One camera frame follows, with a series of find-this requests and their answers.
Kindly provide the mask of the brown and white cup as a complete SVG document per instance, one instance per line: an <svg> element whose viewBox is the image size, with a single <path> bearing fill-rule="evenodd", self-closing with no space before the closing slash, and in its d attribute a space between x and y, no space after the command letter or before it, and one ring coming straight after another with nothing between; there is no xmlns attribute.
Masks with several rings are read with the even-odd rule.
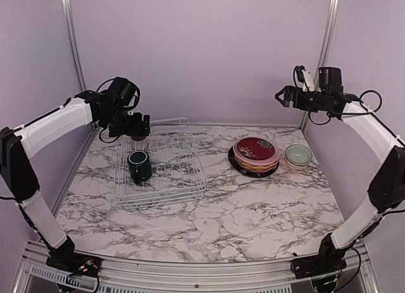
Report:
<svg viewBox="0 0 405 293"><path fill-rule="evenodd" d="M131 136L130 143L134 151L144 151L148 148L149 140L147 136Z"/></svg>

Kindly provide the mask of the dark green mug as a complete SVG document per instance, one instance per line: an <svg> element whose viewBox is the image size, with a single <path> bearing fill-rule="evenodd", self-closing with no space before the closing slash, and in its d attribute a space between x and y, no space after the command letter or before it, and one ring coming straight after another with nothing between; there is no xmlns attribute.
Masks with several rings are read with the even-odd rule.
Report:
<svg viewBox="0 0 405 293"><path fill-rule="evenodd" d="M127 164L136 185L146 182L153 174L149 155L144 151L132 151L127 157Z"/></svg>

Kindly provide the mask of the pale green bowl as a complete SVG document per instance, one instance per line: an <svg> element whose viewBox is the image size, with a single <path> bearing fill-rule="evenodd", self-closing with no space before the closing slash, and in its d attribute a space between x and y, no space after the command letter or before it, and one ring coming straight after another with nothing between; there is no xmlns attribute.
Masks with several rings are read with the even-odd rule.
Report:
<svg viewBox="0 0 405 293"><path fill-rule="evenodd" d="M286 160L294 166L306 166L310 163L312 157L312 151L300 144L293 144L285 149Z"/></svg>

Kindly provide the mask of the pink plate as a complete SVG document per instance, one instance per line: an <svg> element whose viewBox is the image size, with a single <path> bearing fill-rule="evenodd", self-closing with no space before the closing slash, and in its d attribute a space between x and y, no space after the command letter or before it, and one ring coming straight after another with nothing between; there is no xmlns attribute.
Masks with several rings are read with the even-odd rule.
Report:
<svg viewBox="0 0 405 293"><path fill-rule="evenodd" d="M270 159L266 159L266 160L252 160L252 159L249 159L249 158L245 158L244 156L242 156L241 155L241 153L240 152L238 152L238 150L236 149L236 142L234 143L234 145L233 145L233 150L234 150L234 153L235 153L235 157L236 158L239 158L242 162L245 162L245 163L248 163L248 164L250 164L250 165L253 165L253 166L266 166L266 165L271 165L271 164L273 164L273 163L276 163L278 160L279 160L279 158L280 158L280 150L279 150L279 148L278 148L278 146L275 144L275 143L273 143L273 142L271 142L273 145L274 145L274 147L275 147L275 155L273 156L273 157L271 157Z"/></svg>

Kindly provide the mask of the dark brown plate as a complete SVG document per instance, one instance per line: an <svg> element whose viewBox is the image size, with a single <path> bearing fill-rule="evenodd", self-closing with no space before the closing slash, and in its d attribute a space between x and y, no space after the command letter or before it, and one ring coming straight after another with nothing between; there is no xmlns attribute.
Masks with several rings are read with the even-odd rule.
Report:
<svg viewBox="0 0 405 293"><path fill-rule="evenodd" d="M275 155L274 145L259 137L246 137L236 142L236 149L245 158L266 160Z"/></svg>

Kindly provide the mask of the red patterned white bowl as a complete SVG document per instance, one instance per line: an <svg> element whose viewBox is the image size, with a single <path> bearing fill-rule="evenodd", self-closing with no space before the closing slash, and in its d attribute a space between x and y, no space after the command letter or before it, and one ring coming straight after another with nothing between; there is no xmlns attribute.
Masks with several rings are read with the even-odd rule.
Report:
<svg viewBox="0 0 405 293"><path fill-rule="evenodd" d="M304 165L304 166L297 166L297 165L294 165L294 164L290 163L289 161L286 161L286 165L287 165L291 170L295 170L295 171L304 170L304 169L306 169L306 168L308 167L307 165Z"/></svg>

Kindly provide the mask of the yellow polka dot plate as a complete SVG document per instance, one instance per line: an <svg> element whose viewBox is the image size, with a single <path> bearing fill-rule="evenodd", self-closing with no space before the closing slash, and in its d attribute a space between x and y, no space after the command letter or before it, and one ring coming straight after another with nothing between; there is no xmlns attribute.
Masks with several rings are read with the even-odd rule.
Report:
<svg viewBox="0 0 405 293"><path fill-rule="evenodd" d="M248 164L248 163L242 162L239 158L235 158L235 160L236 160L236 162L238 162L238 164L239 164L243 169L249 170L249 171L254 172L254 173L264 173L264 172L268 172L268 171L274 170L274 169L278 166L278 164L279 164L279 162L277 161L276 163L273 163L273 164L271 164L271 165L266 165L266 166L253 166L253 165L250 165L250 164Z"/></svg>

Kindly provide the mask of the black striped plate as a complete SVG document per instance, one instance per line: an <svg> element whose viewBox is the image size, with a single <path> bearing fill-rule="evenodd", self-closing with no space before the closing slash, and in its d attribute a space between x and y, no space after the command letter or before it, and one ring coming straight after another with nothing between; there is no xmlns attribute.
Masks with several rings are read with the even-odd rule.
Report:
<svg viewBox="0 0 405 293"><path fill-rule="evenodd" d="M272 168L271 170L268 170L268 171L264 171L264 172L246 170L237 162L237 160L235 158L235 153L234 153L234 150L232 147L228 150L228 161L234 170L237 170L239 173L241 173L247 177L251 177L251 178L268 177L278 170L278 167L280 164L280 163L277 163L274 168Z"/></svg>

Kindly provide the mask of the maroon polka dot plate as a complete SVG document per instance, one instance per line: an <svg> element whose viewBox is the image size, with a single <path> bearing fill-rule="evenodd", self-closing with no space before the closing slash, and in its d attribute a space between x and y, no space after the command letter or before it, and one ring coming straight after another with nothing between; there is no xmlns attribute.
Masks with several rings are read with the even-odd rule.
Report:
<svg viewBox="0 0 405 293"><path fill-rule="evenodd" d="M276 163L275 165L273 165L273 166L271 166L269 168L256 170L256 169L252 169L252 168L249 168L249 167L242 166L237 161L230 161L230 164L236 170L241 171L242 173L251 173L251 174L271 173L271 172L275 172L277 170L277 168L279 167L279 163Z"/></svg>

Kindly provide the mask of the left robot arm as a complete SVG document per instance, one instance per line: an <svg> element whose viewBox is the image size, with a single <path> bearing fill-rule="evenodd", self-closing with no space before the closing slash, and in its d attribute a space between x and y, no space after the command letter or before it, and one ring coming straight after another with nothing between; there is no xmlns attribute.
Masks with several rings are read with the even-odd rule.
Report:
<svg viewBox="0 0 405 293"><path fill-rule="evenodd" d="M62 136L90 123L111 127L116 137L143 135L140 121L127 113L139 100L139 89L88 90L31 122L1 130L1 177L24 219L38 232L50 256L67 271L78 268L80 257L46 204L31 159Z"/></svg>

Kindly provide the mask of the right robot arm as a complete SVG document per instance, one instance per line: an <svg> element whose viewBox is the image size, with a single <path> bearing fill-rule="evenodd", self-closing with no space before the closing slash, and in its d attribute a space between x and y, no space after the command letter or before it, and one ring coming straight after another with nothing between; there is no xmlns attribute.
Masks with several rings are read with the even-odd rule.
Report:
<svg viewBox="0 0 405 293"><path fill-rule="evenodd" d="M368 109L354 94L303 91L293 85L275 94L283 106L304 111L324 111L352 128L370 147L376 158L376 172L370 178L367 195L359 208L321 242L313 266L328 272L353 243L371 232L384 215L404 201L404 141Z"/></svg>

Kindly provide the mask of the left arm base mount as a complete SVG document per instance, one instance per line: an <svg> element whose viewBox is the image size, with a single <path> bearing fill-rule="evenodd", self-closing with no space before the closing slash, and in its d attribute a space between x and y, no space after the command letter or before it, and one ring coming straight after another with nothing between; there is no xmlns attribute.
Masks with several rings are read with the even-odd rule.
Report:
<svg viewBox="0 0 405 293"><path fill-rule="evenodd" d="M97 256L74 252L69 255L50 255L46 260L46 265L69 272L72 275L97 277L101 262L102 259Z"/></svg>

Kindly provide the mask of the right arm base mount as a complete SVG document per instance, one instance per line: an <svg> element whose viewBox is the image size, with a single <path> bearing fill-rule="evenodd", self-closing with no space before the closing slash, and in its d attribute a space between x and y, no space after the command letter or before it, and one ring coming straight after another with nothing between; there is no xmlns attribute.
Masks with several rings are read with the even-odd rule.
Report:
<svg viewBox="0 0 405 293"><path fill-rule="evenodd" d="M347 263L344 258L332 258L324 261L319 255L295 258L290 263L290 269L296 279L332 273L346 267Z"/></svg>

